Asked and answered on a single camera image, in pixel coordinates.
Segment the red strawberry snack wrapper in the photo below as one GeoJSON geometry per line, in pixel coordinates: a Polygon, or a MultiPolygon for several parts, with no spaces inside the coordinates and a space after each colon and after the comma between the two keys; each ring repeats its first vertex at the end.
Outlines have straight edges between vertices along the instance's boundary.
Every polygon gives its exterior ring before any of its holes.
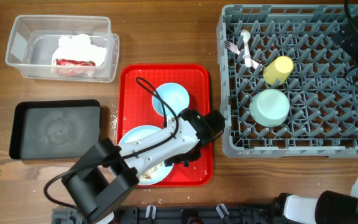
{"type": "Polygon", "coordinates": [[[64,58],[57,58],[55,60],[55,65],[68,66],[69,68],[59,68],[56,70],[56,73],[60,76],[75,76],[80,74],[92,75],[93,71],[82,69],[82,68],[73,68],[73,67],[94,67],[96,64],[93,61],[79,61],[79,60],[69,60],[64,58]]]}

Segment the light blue plate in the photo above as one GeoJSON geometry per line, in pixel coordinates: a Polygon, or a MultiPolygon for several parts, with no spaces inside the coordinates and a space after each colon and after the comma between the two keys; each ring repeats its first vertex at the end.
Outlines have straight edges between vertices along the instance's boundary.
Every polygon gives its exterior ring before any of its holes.
{"type": "MultiPolygon", "coordinates": [[[[123,135],[123,137],[119,141],[119,144],[120,143],[134,142],[134,141],[140,140],[142,138],[150,136],[151,134],[157,133],[160,130],[161,130],[160,128],[158,128],[156,126],[151,126],[151,125],[138,126],[136,128],[131,129],[125,135],[123,135]]],[[[174,165],[166,166],[164,164],[164,162],[161,162],[161,163],[165,166],[165,169],[161,173],[161,176],[160,176],[159,179],[155,179],[155,180],[150,181],[150,182],[141,182],[139,180],[138,185],[140,185],[140,186],[153,185],[153,184],[157,184],[157,183],[161,182],[163,179],[165,179],[171,173],[171,171],[173,170],[174,165]]]]}

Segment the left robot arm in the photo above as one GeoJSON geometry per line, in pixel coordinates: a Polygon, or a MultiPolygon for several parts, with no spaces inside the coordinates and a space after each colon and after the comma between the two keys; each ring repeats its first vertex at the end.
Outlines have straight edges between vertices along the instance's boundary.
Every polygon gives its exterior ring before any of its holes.
{"type": "Polygon", "coordinates": [[[185,109],[166,128],[145,138],[119,145],[110,139],[97,142],[62,182],[87,223],[96,223],[125,201],[146,171],[161,162],[187,167],[224,128],[218,110],[202,115],[185,109]]]}

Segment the white napkin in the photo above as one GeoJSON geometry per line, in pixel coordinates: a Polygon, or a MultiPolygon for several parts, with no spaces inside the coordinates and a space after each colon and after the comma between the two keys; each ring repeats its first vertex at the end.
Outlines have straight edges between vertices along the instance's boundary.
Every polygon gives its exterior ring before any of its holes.
{"type": "Polygon", "coordinates": [[[98,47],[91,43],[90,36],[79,34],[62,36],[58,40],[58,49],[52,55],[52,65],[57,58],[79,61],[93,61],[101,66],[105,61],[107,48],[98,47]]]}

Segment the yellow plastic cup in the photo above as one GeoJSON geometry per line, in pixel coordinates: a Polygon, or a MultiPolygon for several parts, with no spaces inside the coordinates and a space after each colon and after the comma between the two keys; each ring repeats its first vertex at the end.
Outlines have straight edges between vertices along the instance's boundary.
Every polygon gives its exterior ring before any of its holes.
{"type": "Polygon", "coordinates": [[[282,85],[294,69],[293,60],[287,56],[280,56],[270,63],[263,72],[263,78],[269,85],[280,80],[282,85]]]}

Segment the light blue bowl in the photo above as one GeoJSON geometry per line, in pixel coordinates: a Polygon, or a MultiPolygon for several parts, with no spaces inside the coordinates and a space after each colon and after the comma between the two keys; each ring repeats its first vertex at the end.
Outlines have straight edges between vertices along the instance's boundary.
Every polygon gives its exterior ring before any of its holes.
{"type": "MultiPolygon", "coordinates": [[[[190,105],[190,96],[187,90],[177,83],[164,83],[157,88],[157,93],[176,115],[190,105]]],[[[162,108],[161,102],[154,96],[152,97],[152,106],[160,116],[168,115],[171,118],[173,117],[172,112],[166,106],[162,108]]]]}

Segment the white plastic fork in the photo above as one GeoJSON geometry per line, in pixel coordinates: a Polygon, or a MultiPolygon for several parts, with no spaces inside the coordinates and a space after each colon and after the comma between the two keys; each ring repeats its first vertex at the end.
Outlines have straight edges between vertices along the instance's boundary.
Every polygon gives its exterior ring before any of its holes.
{"type": "MultiPolygon", "coordinates": [[[[225,41],[225,47],[229,51],[240,56],[241,51],[237,48],[236,44],[233,44],[232,42],[229,42],[229,41],[225,41]]],[[[246,55],[246,53],[249,53],[249,51],[244,52],[244,55],[242,56],[242,59],[244,60],[246,67],[252,67],[252,68],[256,69],[259,66],[259,63],[256,62],[255,60],[252,60],[250,55],[246,55]]]]}

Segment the white plastic spoon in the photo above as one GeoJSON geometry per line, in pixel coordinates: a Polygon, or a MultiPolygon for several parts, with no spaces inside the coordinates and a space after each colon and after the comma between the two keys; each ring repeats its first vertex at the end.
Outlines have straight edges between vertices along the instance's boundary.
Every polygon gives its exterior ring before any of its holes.
{"type": "Polygon", "coordinates": [[[250,50],[249,50],[249,40],[251,38],[250,32],[248,30],[242,30],[241,31],[241,36],[243,37],[243,41],[244,41],[244,63],[246,65],[246,67],[251,67],[252,66],[252,59],[250,56],[250,50]]]}

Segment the light green bowl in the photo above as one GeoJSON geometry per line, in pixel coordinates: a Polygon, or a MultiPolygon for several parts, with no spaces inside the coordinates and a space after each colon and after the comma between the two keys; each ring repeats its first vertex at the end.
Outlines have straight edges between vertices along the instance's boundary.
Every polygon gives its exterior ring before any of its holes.
{"type": "Polygon", "coordinates": [[[256,123],[266,127],[275,127],[284,123],[289,110],[288,97],[275,89],[261,91],[250,102],[250,115],[256,123]]]}

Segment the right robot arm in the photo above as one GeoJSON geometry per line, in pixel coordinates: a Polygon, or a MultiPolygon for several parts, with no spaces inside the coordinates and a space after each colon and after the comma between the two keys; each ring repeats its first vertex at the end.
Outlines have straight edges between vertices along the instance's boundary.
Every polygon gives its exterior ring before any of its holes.
{"type": "MultiPolygon", "coordinates": [[[[347,25],[334,40],[358,63],[358,16],[344,6],[347,25]]],[[[358,223],[358,178],[351,194],[330,190],[318,198],[281,193],[266,211],[269,223],[358,223]]]]}

